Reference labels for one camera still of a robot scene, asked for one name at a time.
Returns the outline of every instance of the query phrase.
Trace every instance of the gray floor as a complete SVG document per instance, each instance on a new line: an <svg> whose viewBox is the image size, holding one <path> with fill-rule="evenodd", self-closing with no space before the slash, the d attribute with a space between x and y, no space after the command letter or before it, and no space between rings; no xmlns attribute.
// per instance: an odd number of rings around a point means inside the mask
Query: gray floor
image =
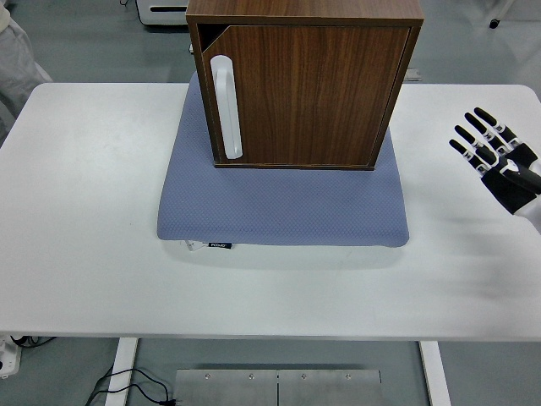
<svg viewBox="0 0 541 406"><path fill-rule="evenodd" d="M517 0L496 30L488 24L503 0L421 3L426 20L410 66L419 69L424 83L520 84L541 97L541 23L534 21L541 18L538 0ZM28 32L36 60L56 81L186 82L194 72L186 29L144 27L134 0L126 7L115 0L12 0L10 9ZM112 363L115 342L63 338L25 350L19 375L0 381L0 404L84 404L94 381ZM205 351L230 351L227 342L209 345L192 342L184 350L199 351L203 358ZM295 359L296 345L282 350ZM540 344L440 347L454 406L541 403ZM314 344L308 348L321 350ZM343 356L343 348L327 350L328 359ZM320 354L314 353L317 359Z"/></svg>

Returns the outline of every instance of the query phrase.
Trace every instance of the wood grain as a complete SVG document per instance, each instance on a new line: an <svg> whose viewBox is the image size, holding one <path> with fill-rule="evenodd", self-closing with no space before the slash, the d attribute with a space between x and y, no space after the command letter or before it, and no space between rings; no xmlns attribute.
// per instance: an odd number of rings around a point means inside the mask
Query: wood grain
<svg viewBox="0 0 541 406"><path fill-rule="evenodd" d="M265 24L261 22L265 20L267 24L279 24L284 18L288 24L312 21L316 25L321 24L321 19L341 19L343 24L358 24L355 20L366 19L377 24L389 20L392 24L421 25L424 18L418 0L190 0L187 18L199 17L230 24L242 24L242 19L249 19L250 24Z"/></svg>
<svg viewBox="0 0 541 406"><path fill-rule="evenodd" d="M233 60L243 156L223 153L209 108L217 162L370 168L408 28L230 26L204 52ZM211 101L216 99L207 86Z"/></svg>

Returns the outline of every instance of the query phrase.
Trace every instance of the black cable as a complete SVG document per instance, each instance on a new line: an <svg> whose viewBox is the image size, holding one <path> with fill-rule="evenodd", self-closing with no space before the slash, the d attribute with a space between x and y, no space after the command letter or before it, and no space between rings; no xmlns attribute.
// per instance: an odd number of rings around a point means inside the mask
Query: black cable
<svg viewBox="0 0 541 406"><path fill-rule="evenodd" d="M169 401L169 400L166 400L166 401L165 401L166 403L164 403L164 402L162 402L162 401L154 400L153 398L149 397L149 395L147 395L147 394L145 393L145 391L144 391L143 389L141 389L141 387L140 387L138 384L136 384L136 383L130 383L130 384L127 385L126 387L123 387L122 389L118 389L118 390L116 390L116 391L106 390L106 391L98 391L98 392L95 392L95 393L93 393L92 395L90 395L89 400L92 402L92 400L94 400L94 398L95 398L97 395L99 395L100 393L119 393L119 392L125 391L126 389L129 389L129 388L131 388L131 387L136 387L136 388L139 390L139 392L141 392L141 394L142 394L145 398L147 398L148 400L150 400L152 403L155 403L155 404L165 404L165 405L170 404L170 401Z"/></svg>
<svg viewBox="0 0 541 406"><path fill-rule="evenodd" d="M160 405L165 405L165 406L174 406L176 403L175 403L175 399L169 399L169 391L167 390L167 387L160 381L157 381L153 378L151 378L150 376L148 376L147 374L145 374L142 370L139 370L137 368L130 368L130 369L127 369L127 370L120 370L119 372L115 372L115 373L111 373L112 371L112 366L111 368L109 368L109 370L107 371L107 373L102 376L100 379L97 380L96 384L94 385L94 390L92 391L92 394L89 396L88 400L86 401L86 405L85 406L88 406L90 405L90 403L92 402L92 400L94 400L94 398L99 395L100 393L119 393L119 392L122 392L122 391L125 391L126 389L129 389L131 387L136 387L140 392L141 394L147 398L148 400L150 400L151 402L153 403L156 403L156 404L160 404ZM130 371L134 371L134 372L139 372L141 375L145 376L149 381L152 381L154 383L157 383L158 385L161 385L164 390L166 391L166 400L165 401L156 401L152 398L149 398L149 396L145 393L145 391L143 391L143 389L135 384L135 383L132 383L122 389L118 389L116 391L110 391L110 390L105 390L105 391L97 391L96 392L96 388L98 387L99 383L101 381L103 381L104 379L107 379L107 378L110 378L112 376L116 376L116 375L120 375L120 374L123 374L125 372L130 372Z"/></svg>
<svg viewBox="0 0 541 406"><path fill-rule="evenodd" d="M88 399L86 400L86 403L85 403L85 406L88 406L90 404L90 402L92 402L92 399L95 398L96 396L92 396L94 394L94 392L96 391L96 389L98 388L98 385L100 384L101 381L103 381L104 379L107 378L107 375L109 375L111 372L112 372L112 367L114 366L111 365L111 368L109 368L107 370L107 372L105 373L104 376L102 376L100 379L98 379L96 381L96 384L94 385L94 389L92 389L92 392L90 393L90 396L88 397Z"/></svg>
<svg viewBox="0 0 541 406"><path fill-rule="evenodd" d="M47 343L50 343L52 340L54 340L56 337L50 337L48 340L46 341L43 341L41 343L39 343L39 338L37 339L36 343L33 343L34 340L32 338L29 339L29 341L32 343L31 345L23 345L20 340L16 340L14 338L14 336L10 336L12 341L15 343L15 345L17 345L17 347L21 347L21 348L36 348L36 347L41 347L42 345L44 344L47 344Z"/></svg>

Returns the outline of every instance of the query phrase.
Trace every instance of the door handle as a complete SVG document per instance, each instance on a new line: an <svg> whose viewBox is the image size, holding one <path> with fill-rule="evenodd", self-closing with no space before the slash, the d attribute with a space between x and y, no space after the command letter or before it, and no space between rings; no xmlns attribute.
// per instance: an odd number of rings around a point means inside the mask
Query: door handle
<svg viewBox="0 0 541 406"><path fill-rule="evenodd" d="M240 139L233 62L225 55L216 55L210 60L210 69L216 91L223 146L227 159L236 159L243 155L243 145Z"/></svg>

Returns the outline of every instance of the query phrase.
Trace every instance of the robotic hand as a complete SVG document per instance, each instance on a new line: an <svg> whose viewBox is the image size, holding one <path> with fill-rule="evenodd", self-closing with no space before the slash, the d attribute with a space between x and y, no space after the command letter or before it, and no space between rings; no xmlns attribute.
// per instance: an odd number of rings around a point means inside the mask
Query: robotic hand
<svg viewBox="0 0 541 406"><path fill-rule="evenodd" d="M449 144L475 168L486 188L510 214L525 217L541 233L541 160L504 124L479 107L473 111L477 117L467 112L466 120L485 142L457 125L455 131L468 147L456 140Z"/></svg>

